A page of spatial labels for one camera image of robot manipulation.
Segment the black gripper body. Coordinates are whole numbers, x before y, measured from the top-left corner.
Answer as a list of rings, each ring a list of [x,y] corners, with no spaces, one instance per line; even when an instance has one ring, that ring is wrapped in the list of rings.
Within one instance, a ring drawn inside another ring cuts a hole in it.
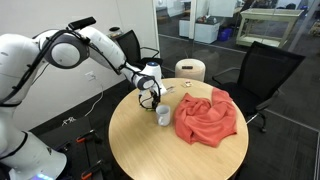
[[[152,102],[151,106],[156,109],[161,100],[161,94],[157,91],[151,91]]]

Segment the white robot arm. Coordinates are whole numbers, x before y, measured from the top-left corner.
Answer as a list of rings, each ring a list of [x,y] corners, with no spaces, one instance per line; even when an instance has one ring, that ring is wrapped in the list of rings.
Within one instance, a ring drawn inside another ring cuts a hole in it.
[[[93,27],[46,30],[33,38],[0,36],[0,162],[9,168],[9,180],[55,180],[64,171],[66,155],[18,129],[13,118],[46,64],[67,70],[88,59],[125,76],[137,89],[151,92],[156,102],[166,91],[158,64],[144,69],[131,65],[120,47]]]

